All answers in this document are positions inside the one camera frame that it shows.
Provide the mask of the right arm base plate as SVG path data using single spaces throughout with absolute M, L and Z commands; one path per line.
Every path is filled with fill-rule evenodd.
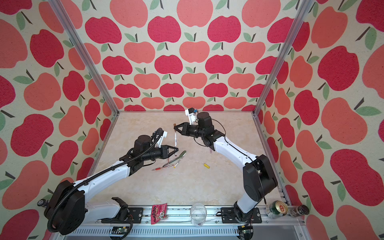
M 216 214 L 217 217 L 221 217 L 223 224 L 261 224 L 262 217 L 260 210 L 254 208 L 248 213 L 243 213 L 237 208 L 221 208 Z

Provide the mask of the white pen brown end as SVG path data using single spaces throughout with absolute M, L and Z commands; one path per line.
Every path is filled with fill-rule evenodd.
M 175 131 L 175 148 L 177 148 L 177 132 Z

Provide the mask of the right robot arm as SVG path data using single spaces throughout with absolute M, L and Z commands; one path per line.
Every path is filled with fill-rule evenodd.
M 186 111 L 188 122 L 174 126 L 182 136 L 202 139 L 204 146 L 225 156 L 243 171 L 245 193 L 234 204 L 234 215 L 239 223 L 251 220 L 253 209 L 272 190 L 278 180 L 272 164 L 265 155 L 254 155 L 227 139 L 226 133 L 215 129 L 213 119 L 207 112 L 198 113 L 191 108 Z

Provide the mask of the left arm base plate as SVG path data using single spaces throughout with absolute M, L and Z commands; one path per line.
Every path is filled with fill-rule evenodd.
M 143 208 L 126 208 L 119 210 L 114 218 L 101 219 L 103 224 L 140 224 L 143 217 Z

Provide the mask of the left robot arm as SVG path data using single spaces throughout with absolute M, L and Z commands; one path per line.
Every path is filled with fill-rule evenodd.
M 135 140 L 134 147 L 111 167 L 73 183 L 61 182 L 45 206 L 48 231 L 67 235 L 81 224 L 94 221 L 132 226 L 134 220 L 128 205 L 120 198 L 113 197 L 111 204 L 88 207 L 87 203 L 104 189 L 143 168 L 145 161 L 168 159 L 178 152 L 177 147 L 160 145 L 161 140 L 158 134 L 141 135 Z

